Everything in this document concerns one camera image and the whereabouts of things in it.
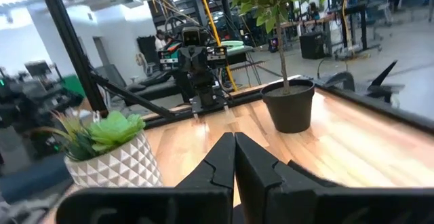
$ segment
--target geometric white pot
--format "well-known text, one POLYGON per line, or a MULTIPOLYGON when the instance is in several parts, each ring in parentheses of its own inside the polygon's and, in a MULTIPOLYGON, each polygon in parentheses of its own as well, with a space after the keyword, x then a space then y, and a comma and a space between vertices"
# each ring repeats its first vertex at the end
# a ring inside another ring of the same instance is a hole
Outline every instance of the geometric white pot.
POLYGON ((82 187, 163 186, 157 161, 144 133, 117 149, 82 162, 65 157, 74 182, 82 187))

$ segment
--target black metal frame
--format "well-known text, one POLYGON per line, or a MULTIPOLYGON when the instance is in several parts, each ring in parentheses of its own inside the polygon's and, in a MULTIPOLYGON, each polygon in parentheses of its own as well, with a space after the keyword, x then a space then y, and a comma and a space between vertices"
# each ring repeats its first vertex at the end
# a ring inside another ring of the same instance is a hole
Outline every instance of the black metal frame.
MULTIPOLYGON (((101 93, 98 89, 96 81, 94 80, 95 77, 92 77, 92 74, 90 73, 89 62, 87 60, 87 57, 83 53, 83 50, 81 49, 78 38, 75 34, 74 28, 71 24, 71 20, 68 17, 63 2, 61 0, 45 0, 45 1, 47 3, 50 14, 53 17, 54 22, 56 23, 56 28, 58 29, 58 32, 62 38, 64 46, 68 52, 68 55, 71 58, 74 68, 77 72, 77 76, 81 82, 81 85, 83 86, 87 98, 89 99, 92 109, 98 111, 106 111, 106 106, 102 99, 101 93)), ((427 118, 415 114, 411 114, 406 111, 401 111, 399 109, 394 109, 390 107, 390 105, 385 104, 379 100, 376 100, 374 98, 368 98, 365 96, 360 96, 353 92, 339 90, 333 87, 327 88, 319 84, 316 84, 316 87, 321 90, 325 90, 326 92, 330 92, 334 95, 337 95, 343 99, 350 100, 368 109, 382 113, 383 115, 387 115, 394 119, 398 119, 420 130, 424 130, 429 133, 434 132, 434 122, 427 118)), ((128 92, 126 93, 124 92, 124 95, 133 96, 133 94, 130 94, 128 92)), ((252 90, 250 92, 233 96, 233 100, 231 103, 229 103, 229 107, 235 107, 255 100, 259 100, 261 98, 262 95, 260 94, 260 89, 252 90)), ((183 119, 188 119, 193 116, 193 113, 191 111, 179 111, 176 113, 174 112, 167 113, 167 110, 161 107, 157 107, 147 100, 141 102, 149 105, 149 108, 152 108, 151 110, 157 112, 158 114, 164 115, 166 117, 163 118, 160 116, 160 117, 154 117, 152 119, 147 120, 146 128, 148 129, 156 126, 170 124, 172 122, 180 121, 183 119)))

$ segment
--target gray floor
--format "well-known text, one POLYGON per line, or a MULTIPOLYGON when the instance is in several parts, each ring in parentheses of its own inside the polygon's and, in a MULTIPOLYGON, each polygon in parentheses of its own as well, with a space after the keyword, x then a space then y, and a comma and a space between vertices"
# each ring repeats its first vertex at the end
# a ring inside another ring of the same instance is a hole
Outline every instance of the gray floor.
MULTIPOLYGON (((392 27, 380 27, 378 33, 383 36, 380 42, 382 51, 370 50, 369 58, 361 58, 347 62, 348 69, 354 75, 356 81, 369 81, 375 78, 391 62, 398 60, 386 82, 404 84, 405 88, 393 98, 394 106, 410 111, 434 120, 434 24, 428 23, 428 9, 417 10, 414 13, 415 21, 410 21, 407 12, 394 15, 397 24, 392 27)), ((340 31, 333 32, 333 40, 339 40, 340 31)), ((372 30, 368 29, 368 39, 372 38, 372 30)), ((252 58, 255 61, 265 61, 263 67, 275 73, 280 73, 279 54, 269 52, 254 52, 252 58)), ((321 60, 305 60, 301 57, 299 45, 295 43, 291 50, 285 52, 288 75, 303 74, 316 77, 317 67, 321 60)), ((331 75, 346 69, 343 61, 333 59, 323 62, 320 68, 321 75, 331 75)), ((279 79, 276 75, 258 69, 262 83, 268 83, 279 79)), ((252 68, 248 68, 249 76, 245 69, 233 73, 236 83, 248 86, 249 78, 252 86, 258 85, 252 68)), ((180 95, 162 98, 153 101, 163 107, 174 107, 182 103, 180 95)), ((133 106, 133 112, 146 113, 139 107, 133 106)))

